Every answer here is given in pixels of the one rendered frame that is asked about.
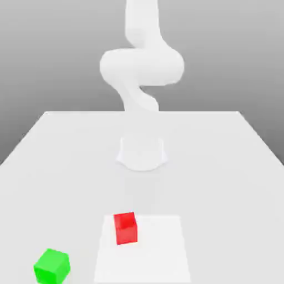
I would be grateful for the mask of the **small red cube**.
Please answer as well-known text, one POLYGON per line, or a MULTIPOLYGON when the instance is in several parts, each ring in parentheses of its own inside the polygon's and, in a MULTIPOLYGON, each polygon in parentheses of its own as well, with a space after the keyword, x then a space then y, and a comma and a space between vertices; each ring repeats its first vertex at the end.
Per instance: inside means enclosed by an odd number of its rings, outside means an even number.
POLYGON ((114 225, 117 245, 138 241, 138 227, 134 212, 115 214, 114 225))

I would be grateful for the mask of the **small green cube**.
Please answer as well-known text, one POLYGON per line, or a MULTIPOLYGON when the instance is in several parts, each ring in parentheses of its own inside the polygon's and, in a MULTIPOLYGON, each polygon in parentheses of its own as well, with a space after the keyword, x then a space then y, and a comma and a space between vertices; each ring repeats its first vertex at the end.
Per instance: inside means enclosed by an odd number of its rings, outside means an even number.
POLYGON ((33 268, 39 284, 62 284, 70 272, 69 256, 48 248, 33 268))

